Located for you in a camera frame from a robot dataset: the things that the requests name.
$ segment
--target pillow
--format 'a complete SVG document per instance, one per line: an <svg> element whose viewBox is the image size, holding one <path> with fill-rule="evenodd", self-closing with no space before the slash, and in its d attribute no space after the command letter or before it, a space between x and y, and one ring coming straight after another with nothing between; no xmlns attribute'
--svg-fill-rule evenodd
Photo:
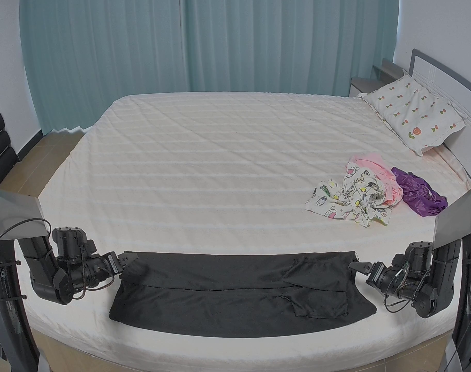
<svg viewBox="0 0 471 372"><path fill-rule="evenodd" d="M418 156L441 145L450 134L465 127L448 99L431 94L408 74L376 91L358 96Z"/></svg>

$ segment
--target curtain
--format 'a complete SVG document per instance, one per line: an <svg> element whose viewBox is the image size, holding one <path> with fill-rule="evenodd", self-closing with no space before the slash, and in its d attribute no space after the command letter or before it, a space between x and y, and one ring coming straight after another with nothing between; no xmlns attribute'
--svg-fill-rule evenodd
<svg viewBox="0 0 471 372"><path fill-rule="evenodd" d="M44 133L89 127L130 94L347 96L392 59L399 0L21 0Z"/></svg>

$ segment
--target crumpled clothing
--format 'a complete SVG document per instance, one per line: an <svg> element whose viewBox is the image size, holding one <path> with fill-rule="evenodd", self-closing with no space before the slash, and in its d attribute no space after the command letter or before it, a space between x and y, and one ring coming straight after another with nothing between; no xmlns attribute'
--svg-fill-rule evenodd
<svg viewBox="0 0 471 372"><path fill-rule="evenodd" d="M396 181L403 188L403 201L420 216L433 216L447 208L446 197L432 190L430 185L412 172L406 173L396 167L392 168Z"/></svg>
<svg viewBox="0 0 471 372"><path fill-rule="evenodd" d="M387 164L379 153L368 153L363 156L353 156L349 160L359 167L369 168L385 186L385 205L396 205L403 199L403 189L396 182L396 176L388 169Z"/></svg>
<svg viewBox="0 0 471 372"><path fill-rule="evenodd" d="M368 227L373 219L389 223L392 207L386 207L385 186L369 169L346 165L342 185L333 180L320 182L305 204L308 211L333 219L353 220Z"/></svg>

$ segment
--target purple cloth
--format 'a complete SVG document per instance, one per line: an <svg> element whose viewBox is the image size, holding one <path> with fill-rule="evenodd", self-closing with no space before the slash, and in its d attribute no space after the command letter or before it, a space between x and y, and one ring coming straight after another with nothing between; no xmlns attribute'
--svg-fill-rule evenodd
<svg viewBox="0 0 471 372"><path fill-rule="evenodd" d="M396 182L403 188L403 201L420 216L437 215L448 203L446 197L438 195L421 177L393 167Z"/></svg>

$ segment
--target floor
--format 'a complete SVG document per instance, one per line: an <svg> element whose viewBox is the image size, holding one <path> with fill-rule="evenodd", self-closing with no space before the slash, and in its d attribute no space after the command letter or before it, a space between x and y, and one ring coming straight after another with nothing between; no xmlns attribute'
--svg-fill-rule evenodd
<svg viewBox="0 0 471 372"><path fill-rule="evenodd" d="M24 195L39 196L56 169L65 161L80 138L82 131L49 133L17 163L0 185L0 189ZM33 330L37 345L44 350L53 372L130 372L82 353ZM450 332L412 347L395 356L347 372L417 372L437 371ZM10 366L0 359L0 372L9 372Z"/></svg>

